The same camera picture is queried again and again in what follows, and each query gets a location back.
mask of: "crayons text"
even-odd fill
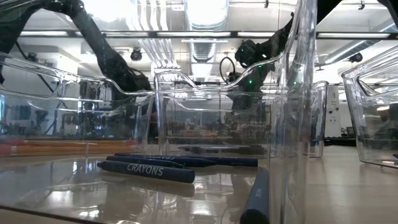
[[[141,174],[157,175],[161,177],[163,175],[162,167],[154,167],[144,164],[129,164],[127,166],[128,171],[138,172]]]

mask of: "pipe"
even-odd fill
[[[160,26],[162,30],[169,30],[167,27],[167,6],[166,6],[166,0],[160,0]],[[165,47],[167,48],[167,51],[169,52],[169,56],[171,59],[171,63],[173,64],[174,68],[178,68],[179,65],[177,64],[177,61],[175,59],[174,55],[174,50],[172,47],[172,41],[170,39],[163,39]]]
[[[373,28],[370,32],[398,32],[398,29],[392,19],[383,22],[381,25]],[[318,65],[330,65],[346,58],[353,56],[354,54],[375,45],[381,40],[355,40],[349,44],[341,47],[340,49],[330,53],[326,56],[321,56]]]
[[[147,22],[147,1],[146,0],[139,0],[141,4],[141,15],[140,15],[140,22],[142,28],[144,30],[150,30]],[[156,59],[160,61],[160,64],[162,65],[163,68],[166,67],[166,62],[163,58],[162,52],[158,48],[156,41],[154,39],[149,39],[150,47],[154,50]]]
[[[130,0],[132,4],[132,13],[131,13],[131,18],[126,19],[126,24],[131,30],[136,30],[136,31],[142,31],[141,25],[138,20],[138,3],[137,0]],[[149,43],[147,39],[139,39],[138,40],[139,45],[145,50],[147,53],[149,59],[156,64],[157,67],[161,67],[162,64],[156,60],[154,57],[154,52],[153,50],[149,47]]]
[[[228,17],[229,0],[186,0],[185,18],[188,30],[223,30]],[[199,63],[212,59],[214,43],[191,43],[192,57]]]
[[[157,25],[157,3],[156,0],[150,0],[150,26],[152,27],[153,30],[158,31],[159,26]],[[167,59],[167,64],[166,67],[170,68],[173,67],[169,52],[165,46],[164,40],[163,39],[155,39],[155,42],[158,46],[161,46],[163,49],[163,53],[166,56]]]

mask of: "blue crayon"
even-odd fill
[[[153,166],[164,166],[173,168],[183,168],[183,165],[172,161],[164,161],[159,159],[145,159],[139,157],[128,157],[128,156],[108,156],[107,161],[119,161],[119,162],[130,162],[138,164],[147,164]]]
[[[260,167],[241,215],[241,224],[270,224],[269,172]]]
[[[155,179],[171,180],[191,184],[195,180],[195,172],[189,169],[151,166],[118,161],[103,161],[97,163],[103,170],[121,174],[138,175]]]
[[[139,156],[145,157],[149,155],[142,154],[128,154],[128,153],[117,153],[115,156]],[[151,155],[151,159],[158,159],[160,156]],[[190,159],[205,159],[208,161],[213,161],[215,165],[224,166],[244,166],[244,167],[257,167],[258,160],[263,158],[245,158],[245,157],[218,157],[218,156],[174,156],[174,158],[190,158]]]
[[[217,165],[216,162],[207,159],[188,158],[180,156],[157,156],[143,154],[116,153],[115,156],[140,157],[145,159],[159,159],[183,164],[185,167],[208,167]]]
[[[210,161],[215,161],[217,165],[224,165],[224,166],[257,167],[259,164],[259,159],[257,158],[218,157],[218,156],[184,156],[184,157],[207,159]]]

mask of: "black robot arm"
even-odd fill
[[[0,0],[1,52],[11,51],[29,18],[39,9],[68,15],[93,49],[103,75],[114,80],[122,90],[150,90],[148,78],[137,75],[111,48],[81,0]]]
[[[255,44],[252,40],[243,41],[235,53],[236,61],[239,62],[243,68],[247,68],[257,62],[277,57],[285,49],[292,24],[293,18],[291,18],[285,27],[276,31],[269,40],[261,44]],[[249,109],[254,103],[254,100],[256,100],[256,97],[254,97],[255,95],[253,96],[249,93],[259,93],[267,75],[274,71],[275,65],[269,63],[258,66],[258,68],[253,69],[248,76],[243,78],[239,82],[239,86],[236,90],[246,94],[229,96],[233,100],[232,109]]]

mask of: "clear plastic bin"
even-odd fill
[[[301,17],[301,27],[313,23],[314,12],[305,9],[312,8],[314,3],[303,3],[306,16]],[[274,60],[252,65],[234,83],[222,87],[199,88],[178,72],[155,76],[160,153],[204,159],[259,159],[259,166],[270,173],[270,198],[262,203],[269,207],[272,224],[304,223],[314,51],[314,32],[311,26],[307,28],[299,35],[291,66],[287,60],[289,52],[284,52]],[[309,41],[302,39],[302,35],[308,35]],[[288,49],[293,39],[288,41]],[[264,74],[279,77],[274,94],[258,82],[258,76]],[[258,91],[245,91],[256,88]],[[246,170],[252,175],[257,172],[241,167],[234,170]]]
[[[0,89],[0,156],[146,148],[152,93],[123,93],[111,80],[79,77],[2,53],[0,57],[5,79]]]
[[[394,168],[398,168],[397,53],[394,47],[342,74],[359,160]]]
[[[310,157],[314,158],[323,156],[328,85],[328,82],[320,81],[315,83],[312,89]]]

